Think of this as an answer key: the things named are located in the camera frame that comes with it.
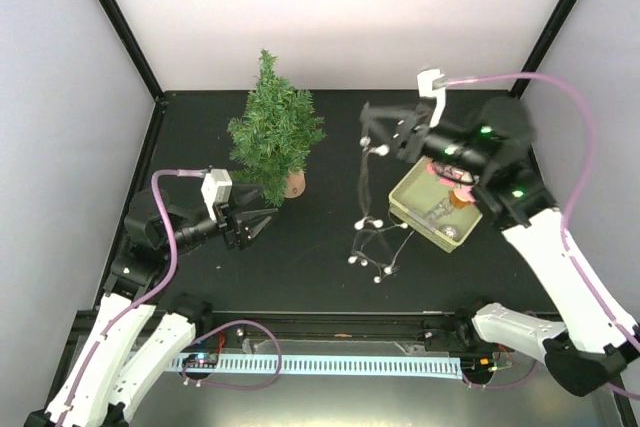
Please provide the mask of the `small green christmas tree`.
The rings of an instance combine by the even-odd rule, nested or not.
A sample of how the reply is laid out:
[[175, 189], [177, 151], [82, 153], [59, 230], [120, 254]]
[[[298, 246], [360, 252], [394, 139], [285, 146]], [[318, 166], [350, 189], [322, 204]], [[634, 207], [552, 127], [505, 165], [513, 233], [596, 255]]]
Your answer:
[[277, 62], [268, 50], [260, 52], [244, 112], [227, 126], [230, 159], [241, 166], [236, 178], [262, 185], [265, 201], [274, 207], [283, 204], [289, 178], [305, 171], [312, 147], [326, 137], [311, 92], [279, 75]]

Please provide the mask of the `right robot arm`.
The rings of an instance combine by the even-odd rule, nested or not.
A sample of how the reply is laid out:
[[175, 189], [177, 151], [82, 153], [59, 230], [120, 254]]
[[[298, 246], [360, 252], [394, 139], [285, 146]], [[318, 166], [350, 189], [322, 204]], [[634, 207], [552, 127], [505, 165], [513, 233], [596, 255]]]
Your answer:
[[407, 162], [427, 157], [447, 180], [460, 172], [456, 184], [470, 188], [560, 316], [546, 321], [487, 303], [457, 321], [457, 343], [467, 350], [501, 344], [525, 354], [578, 397], [610, 383], [639, 357], [639, 324], [608, 293], [567, 232], [565, 212], [530, 167], [535, 133], [527, 107], [493, 98], [463, 126], [438, 121], [443, 108], [442, 102], [413, 109], [365, 104], [360, 144]]

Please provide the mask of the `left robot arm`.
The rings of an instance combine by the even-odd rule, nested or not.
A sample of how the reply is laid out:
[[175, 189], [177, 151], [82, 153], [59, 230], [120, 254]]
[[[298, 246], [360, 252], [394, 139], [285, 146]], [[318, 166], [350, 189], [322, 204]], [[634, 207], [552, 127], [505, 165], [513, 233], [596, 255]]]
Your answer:
[[215, 236], [229, 248], [249, 247], [277, 212], [246, 210], [263, 190], [224, 169], [154, 173], [150, 187], [129, 203], [129, 248], [110, 268], [93, 327], [67, 380], [25, 425], [129, 425], [170, 362], [220, 331], [210, 303], [182, 294], [143, 345], [134, 346], [177, 272], [179, 254]]

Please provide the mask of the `green plastic basket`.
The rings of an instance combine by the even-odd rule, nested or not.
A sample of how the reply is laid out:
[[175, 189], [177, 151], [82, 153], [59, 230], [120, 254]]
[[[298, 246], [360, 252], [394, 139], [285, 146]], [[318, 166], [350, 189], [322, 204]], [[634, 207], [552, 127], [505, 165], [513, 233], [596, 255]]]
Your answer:
[[388, 195], [389, 212], [447, 253], [462, 245], [483, 215], [473, 204], [459, 207], [422, 157]]

